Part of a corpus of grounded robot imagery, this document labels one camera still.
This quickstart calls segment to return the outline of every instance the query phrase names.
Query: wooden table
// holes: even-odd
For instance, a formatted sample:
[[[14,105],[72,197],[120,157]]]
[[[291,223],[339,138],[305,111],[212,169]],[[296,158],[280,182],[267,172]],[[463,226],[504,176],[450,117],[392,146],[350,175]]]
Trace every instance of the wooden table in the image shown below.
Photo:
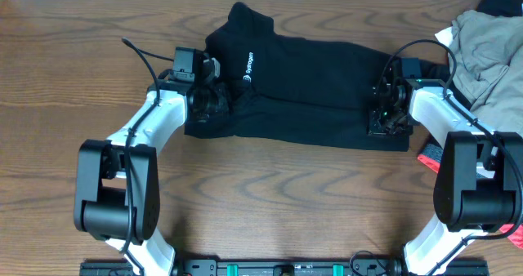
[[[204,48],[232,4],[275,31],[393,52],[432,35],[478,0],[3,0],[0,2],[0,274],[75,275],[118,253],[73,224],[78,147],[141,106],[150,75],[125,47],[171,55]],[[438,47],[406,55],[442,62]],[[168,67],[151,60],[156,71]],[[222,258],[350,257],[398,252],[433,213],[436,175],[408,153],[176,134],[159,159],[159,228],[178,249]],[[474,243],[493,275],[521,275],[521,252]]]

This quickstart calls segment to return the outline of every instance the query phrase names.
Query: robotic arm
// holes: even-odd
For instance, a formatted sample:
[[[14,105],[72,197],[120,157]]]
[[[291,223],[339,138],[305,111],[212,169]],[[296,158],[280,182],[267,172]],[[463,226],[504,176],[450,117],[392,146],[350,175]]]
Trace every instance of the robotic arm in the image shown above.
[[[384,78],[387,99],[370,112],[369,134],[409,134],[412,131],[409,127],[420,122],[445,146],[434,193],[436,214],[423,231],[404,246],[399,258],[256,264],[177,259],[175,249],[156,228],[160,206],[157,156],[188,118],[205,122],[209,115],[228,114],[229,101],[226,89],[217,81],[219,63],[202,51],[182,47],[177,47],[168,80],[162,81],[158,90],[150,87],[145,103],[122,129],[107,140],[86,140],[80,148],[75,226],[120,251],[129,240],[124,255],[132,264],[132,272],[146,276],[238,276],[243,269],[250,275],[274,276],[364,276],[360,273],[362,270],[366,275],[426,275],[445,271],[467,275],[467,269],[473,271],[470,275],[488,275],[486,265],[481,262],[456,265],[456,261],[450,261],[465,248],[460,247],[464,238],[486,236],[502,224],[516,222],[521,214],[516,177],[505,163],[504,155],[488,141],[485,133],[472,126],[444,98],[441,81],[422,79],[415,68],[409,70],[408,67],[416,67],[413,59],[401,59],[398,67],[391,71],[400,77],[399,85],[395,78]],[[458,109],[473,118],[453,96],[450,98]],[[131,162],[127,163],[124,158],[127,135],[137,121],[139,125],[128,147]],[[499,138],[513,155],[523,156],[523,140],[517,134],[504,133]],[[486,178],[477,179],[477,172]],[[108,179],[130,179],[134,191],[105,187],[103,182]],[[134,201],[133,216],[128,215],[128,195]],[[131,238],[127,238],[129,224],[132,225]],[[91,273],[89,267],[93,266],[84,264],[81,275],[82,271],[87,271],[86,275]],[[101,267],[92,269],[99,275],[112,275],[114,269],[121,269]]]

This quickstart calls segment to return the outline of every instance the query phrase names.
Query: gray cloth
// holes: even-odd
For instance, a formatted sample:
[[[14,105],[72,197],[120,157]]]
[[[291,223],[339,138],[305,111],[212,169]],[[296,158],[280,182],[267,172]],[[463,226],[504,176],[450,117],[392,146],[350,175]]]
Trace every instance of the gray cloth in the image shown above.
[[[454,83],[471,112],[498,131],[523,136],[523,17],[466,11],[452,26]]]

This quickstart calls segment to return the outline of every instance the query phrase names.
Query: black bracket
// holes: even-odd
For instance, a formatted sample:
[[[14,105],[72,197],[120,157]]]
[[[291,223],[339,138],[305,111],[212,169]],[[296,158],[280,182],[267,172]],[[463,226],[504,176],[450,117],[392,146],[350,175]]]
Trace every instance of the black bracket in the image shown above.
[[[156,149],[137,145],[129,149],[136,209],[132,242],[149,239],[160,212]],[[125,239],[128,225],[127,190],[105,187],[103,181],[125,172],[123,147],[110,141],[86,140],[78,154],[74,225],[97,240]]]
[[[516,133],[496,133],[513,157],[523,156],[523,139]],[[500,150],[485,136],[449,132],[434,188],[434,208],[450,231],[482,228],[494,232],[521,214],[516,176]],[[494,178],[476,176],[476,166],[494,171]],[[517,166],[523,162],[516,158]]]

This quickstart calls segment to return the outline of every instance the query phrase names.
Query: wood grain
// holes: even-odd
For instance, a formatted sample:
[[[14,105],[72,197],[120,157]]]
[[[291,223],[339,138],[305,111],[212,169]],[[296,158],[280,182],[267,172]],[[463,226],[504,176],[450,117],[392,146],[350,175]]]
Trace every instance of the wood grain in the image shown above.
[[[280,34],[392,52],[432,35],[478,0],[6,0],[0,10],[0,274],[75,275],[118,253],[73,225],[78,147],[119,129],[150,76],[126,48],[204,48],[236,1]],[[442,62],[437,47],[406,55]],[[153,60],[157,71],[168,64]],[[171,138],[159,159],[159,228],[180,250],[223,258],[397,252],[433,213],[435,174],[408,153],[230,137]],[[474,243],[493,275],[520,275],[508,241]]]

